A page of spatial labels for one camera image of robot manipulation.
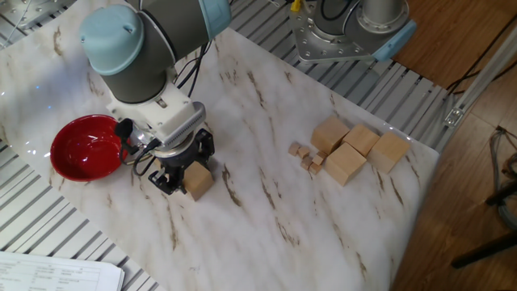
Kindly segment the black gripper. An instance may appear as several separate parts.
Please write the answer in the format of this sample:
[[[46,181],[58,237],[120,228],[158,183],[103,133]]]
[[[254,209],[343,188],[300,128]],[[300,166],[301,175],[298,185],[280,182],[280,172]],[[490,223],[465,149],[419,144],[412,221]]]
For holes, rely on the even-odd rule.
[[[167,195],[182,189],[182,175],[194,161],[208,162],[215,153],[213,135],[206,129],[196,134],[196,140],[181,154],[160,158],[165,169],[153,172],[148,180]]]

